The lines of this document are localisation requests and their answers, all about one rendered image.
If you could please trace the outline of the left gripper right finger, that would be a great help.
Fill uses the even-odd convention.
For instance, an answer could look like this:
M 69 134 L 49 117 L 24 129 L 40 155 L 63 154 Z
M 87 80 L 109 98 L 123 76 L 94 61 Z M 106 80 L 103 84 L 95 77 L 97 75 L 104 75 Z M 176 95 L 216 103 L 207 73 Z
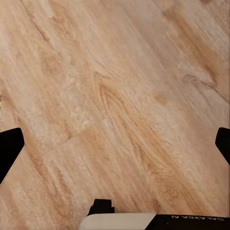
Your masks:
M 230 129 L 220 127 L 216 138 L 216 146 L 230 165 Z

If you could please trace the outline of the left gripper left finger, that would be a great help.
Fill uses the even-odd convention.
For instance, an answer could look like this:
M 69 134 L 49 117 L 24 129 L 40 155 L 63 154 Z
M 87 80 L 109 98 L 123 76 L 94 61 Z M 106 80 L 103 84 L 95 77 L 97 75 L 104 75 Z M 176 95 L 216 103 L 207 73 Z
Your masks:
M 0 133 L 0 184 L 23 147 L 24 138 L 19 127 Z

